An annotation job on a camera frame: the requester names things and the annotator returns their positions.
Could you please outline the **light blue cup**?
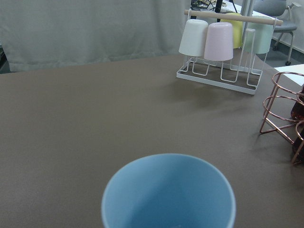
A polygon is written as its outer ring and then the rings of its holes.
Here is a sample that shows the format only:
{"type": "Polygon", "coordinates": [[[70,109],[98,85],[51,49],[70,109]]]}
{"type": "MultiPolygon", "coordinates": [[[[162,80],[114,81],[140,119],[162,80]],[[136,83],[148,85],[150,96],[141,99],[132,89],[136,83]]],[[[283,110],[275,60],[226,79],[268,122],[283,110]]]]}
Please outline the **light blue cup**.
{"type": "Polygon", "coordinates": [[[222,172],[184,154],[156,154],[123,166],[101,204],[106,228],[231,228],[236,200],[222,172]]]}

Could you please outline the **white cup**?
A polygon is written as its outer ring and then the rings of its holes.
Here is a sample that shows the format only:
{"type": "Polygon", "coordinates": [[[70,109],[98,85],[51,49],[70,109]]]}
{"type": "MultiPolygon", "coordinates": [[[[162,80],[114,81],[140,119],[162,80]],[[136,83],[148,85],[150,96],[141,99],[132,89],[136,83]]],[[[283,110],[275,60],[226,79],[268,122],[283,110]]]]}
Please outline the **white cup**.
{"type": "Polygon", "coordinates": [[[187,20],[182,34],[179,52],[186,56],[202,57],[205,50],[208,26],[208,23],[204,20],[187,20]]]}

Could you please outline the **pink cup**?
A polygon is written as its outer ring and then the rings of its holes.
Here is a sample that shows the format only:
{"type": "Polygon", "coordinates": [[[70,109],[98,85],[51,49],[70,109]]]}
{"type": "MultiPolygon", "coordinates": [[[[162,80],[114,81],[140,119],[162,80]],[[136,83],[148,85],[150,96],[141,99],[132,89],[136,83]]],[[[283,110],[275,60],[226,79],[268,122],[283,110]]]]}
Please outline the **pink cup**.
{"type": "Polygon", "coordinates": [[[226,61],[233,58],[233,26],[228,22],[212,23],[208,27],[204,58],[226,61]]]}

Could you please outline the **yellow cup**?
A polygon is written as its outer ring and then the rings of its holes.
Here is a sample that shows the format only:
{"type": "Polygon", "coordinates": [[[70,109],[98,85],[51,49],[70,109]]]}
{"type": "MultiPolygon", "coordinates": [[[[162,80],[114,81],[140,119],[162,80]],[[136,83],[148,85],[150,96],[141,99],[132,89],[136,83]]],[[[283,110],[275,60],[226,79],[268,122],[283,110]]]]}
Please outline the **yellow cup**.
{"type": "Polygon", "coordinates": [[[243,22],[238,20],[221,19],[221,22],[228,22],[232,24],[233,27],[233,48],[242,47],[243,38],[243,22]]]}

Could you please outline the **mint green cup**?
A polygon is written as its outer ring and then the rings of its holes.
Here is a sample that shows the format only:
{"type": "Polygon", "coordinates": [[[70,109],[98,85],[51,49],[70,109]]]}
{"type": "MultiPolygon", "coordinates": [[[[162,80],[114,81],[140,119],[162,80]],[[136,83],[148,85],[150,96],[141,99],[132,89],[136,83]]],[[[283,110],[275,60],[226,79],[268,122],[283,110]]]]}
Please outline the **mint green cup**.
{"type": "Polygon", "coordinates": [[[247,29],[254,29],[255,32],[246,32],[244,50],[254,54],[267,53],[273,36],[273,25],[249,22],[247,29]]]}

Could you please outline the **gray curtain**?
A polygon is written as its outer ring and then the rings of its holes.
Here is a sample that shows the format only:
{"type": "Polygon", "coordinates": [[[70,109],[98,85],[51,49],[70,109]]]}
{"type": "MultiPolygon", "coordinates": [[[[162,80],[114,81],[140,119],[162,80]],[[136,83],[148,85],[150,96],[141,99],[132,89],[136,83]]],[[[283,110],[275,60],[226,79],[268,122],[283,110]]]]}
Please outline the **gray curtain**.
{"type": "Polygon", "coordinates": [[[188,0],[3,0],[12,72],[177,54],[188,0]]]}

